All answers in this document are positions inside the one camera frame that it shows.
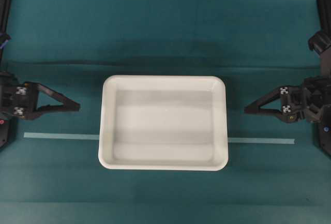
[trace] light blue strip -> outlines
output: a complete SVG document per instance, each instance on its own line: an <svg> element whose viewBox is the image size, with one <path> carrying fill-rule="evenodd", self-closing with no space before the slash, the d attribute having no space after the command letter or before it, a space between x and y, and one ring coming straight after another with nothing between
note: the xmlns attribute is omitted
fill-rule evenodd
<svg viewBox="0 0 331 224"><path fill-rule="evenodd" d="M69 133L43 133L25 132L25 138L34 139L64 139L64 140L99 140L98 135L69 134ZM253 144L285 144L294 145L294 139L273 138L228 138L229 143L253 143Z"/></svg>
<svg viewBox="0 0 331 224"><path fill-rule="evenodd" d="M69 133L25 132L24 137L34 139L99 140L98 135L72 135Z"/></svg>
<svg viewBox="0 0 331 224"><path fill-rule="evenodd" d="M228 138L229 143L253 143L253 144L283 144L294 145L294 139L273 138Z"/></svg>

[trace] white plastic tray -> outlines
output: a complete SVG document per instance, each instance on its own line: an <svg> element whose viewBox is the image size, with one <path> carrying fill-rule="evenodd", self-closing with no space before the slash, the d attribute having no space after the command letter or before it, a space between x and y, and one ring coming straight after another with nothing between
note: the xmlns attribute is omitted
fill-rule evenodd
<svg viewBox="0 0 331 224"><path fill-rule="evenodd" d="M109 169L216 171L228 162L225 86L216 77L112 76L99 160Z"/></svg>

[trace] green cloth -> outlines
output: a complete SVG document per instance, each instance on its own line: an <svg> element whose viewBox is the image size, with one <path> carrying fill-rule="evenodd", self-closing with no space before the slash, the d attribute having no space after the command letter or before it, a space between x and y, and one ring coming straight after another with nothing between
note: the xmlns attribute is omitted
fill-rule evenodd
<svg viewBox="0 0 331 224"><path fill-rule="evenodd" d="M13 0L7 69L81 111L13 125L0 152L2 222L328 224L331 160L315 127L243 114L275 87L319 74L307 46L318 29L315 0ZM98 134L113 74L218 76L229 137L295 145L230 144L218 172L125 171L101 166L97 141L23 138Z"/></svg>

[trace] teal tablecloth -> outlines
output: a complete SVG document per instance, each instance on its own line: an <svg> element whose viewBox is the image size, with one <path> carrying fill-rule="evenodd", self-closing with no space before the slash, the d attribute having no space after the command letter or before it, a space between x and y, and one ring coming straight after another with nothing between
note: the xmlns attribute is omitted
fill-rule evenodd
<svg viewBox="0 0 331 224"><path fill-rule="evenodd" d="M330 223L331 160L315 127L243 114L319 73L307 46L318 29L315 0L12 0L4 66L81 111L13 126L0 152L1 223ZM218 172L119 171L100 165L97 141L23 138L98 134L113 74L218 76L229 137L295 145L230 144Z"/></svg>

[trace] teal fabric backdrop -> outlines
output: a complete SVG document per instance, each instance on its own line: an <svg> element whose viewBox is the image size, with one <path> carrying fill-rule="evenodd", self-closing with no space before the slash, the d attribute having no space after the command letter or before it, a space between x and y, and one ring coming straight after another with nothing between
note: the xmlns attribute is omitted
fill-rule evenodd
<svg viewBox="0 0 331 224"><path fill-rule="evenodd" d="M81 111L13 126L0 151L1 222L329 223L331 160L315 127L243 114L270 89L318 75L307 46L318 29L315 0L12 0L4 67ZM118 171L100 165L96 141L23 138L98 134L113 74L218 76L229 137L295 145L230 144L218 172Z"/></svg>

